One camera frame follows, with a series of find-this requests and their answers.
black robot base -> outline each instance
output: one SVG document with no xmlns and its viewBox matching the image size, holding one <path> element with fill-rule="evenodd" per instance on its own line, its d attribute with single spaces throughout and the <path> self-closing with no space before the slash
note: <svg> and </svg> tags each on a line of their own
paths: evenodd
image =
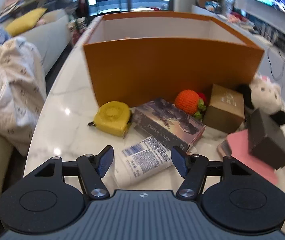
<svg viewBox="0 0 285 240">
<path fill-rule="evenodd" d="M 1 240 L 285 239 L 285 193 L 231 156 L 222 162 L 188 156 L 172 162 L 185 178 L 171 190 L 116 190 L 101 181 L 113 148 L 73 162 L 52 157 L 0 197 Z M 82 192 L 64 182 L 78 176 Z M 207 176 L 221 182 L 204 193 Z"/>
</svg>

small brown box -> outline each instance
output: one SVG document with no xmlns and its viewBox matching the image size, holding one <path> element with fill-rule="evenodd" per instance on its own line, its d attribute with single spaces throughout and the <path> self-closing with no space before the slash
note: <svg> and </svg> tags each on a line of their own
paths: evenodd
<svg viewBox="0 0 285 240">
<path fill-rule="evenodd" d="M 285 166 L 285 136 L 279 126 L 262 110 L 256 109 L 248 118 L 249 152 L 279 169 Z"/>
<path fill-rule="evenodd" d="M 243 95 L 214 84 L 203 124 L 226 133 L 233 133 L 244 118 Z"/>
</svg>

stuffed toy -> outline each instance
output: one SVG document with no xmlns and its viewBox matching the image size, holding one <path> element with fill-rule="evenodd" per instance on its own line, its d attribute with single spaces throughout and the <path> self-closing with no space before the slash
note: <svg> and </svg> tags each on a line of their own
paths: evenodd
<svg viewBox="0 0 285 240">
<path fill-rule="evenodd" d="M 267 77 L 257 75 L 249 85 L 242 84 L 237 91 L 244 96 L 247 112 L 260 108 L 279 126 L 285 124 L 285 112 L 281 110 L 281 88 L 278 84 L 271 83 Z"/>
<path fill-rule="evenodd" d="M 201 119 L 201 112 L 206 110 L 204 101 L 207 101 L 204 94 L 197 94 L 192 90 L 183 90 L 176 97 L 175 106 L 185 111 L 187 114 L 192 115 L 196 119 Z"/>
</svg>

round black disc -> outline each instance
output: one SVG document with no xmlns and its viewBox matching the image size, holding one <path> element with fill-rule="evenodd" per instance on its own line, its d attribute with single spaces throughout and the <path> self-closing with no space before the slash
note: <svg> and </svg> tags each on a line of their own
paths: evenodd
<svg viewBox="0 0 285 240">
<path fill-rule="evenodd" d="M 0 220 L 8 229 L 43 234 L 76 220 L 84 210 L 76 188 L 50 177 L 23 178 L 0 197 Z"/>
<path fill-rule="evenodd" d="M 201 202 L 214 222 L 237 232 L 269 231 L 285 220 L 285 194 L 260 176 L 231 176 L 208 188 Z"/>
</svg>

pink phone case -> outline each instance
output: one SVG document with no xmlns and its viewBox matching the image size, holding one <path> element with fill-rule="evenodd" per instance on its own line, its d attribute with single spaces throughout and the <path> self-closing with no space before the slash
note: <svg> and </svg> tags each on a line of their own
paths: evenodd
<svg viewBox="0 0 285 240">
<path fill-rule="evenodd" d="M 232 157 L 241 161 L 274 185 L 278 183 L 275 169 L 249 154 L 247 129 L 227 135 L 226 140 L 232 150 Z"/>
</svg>

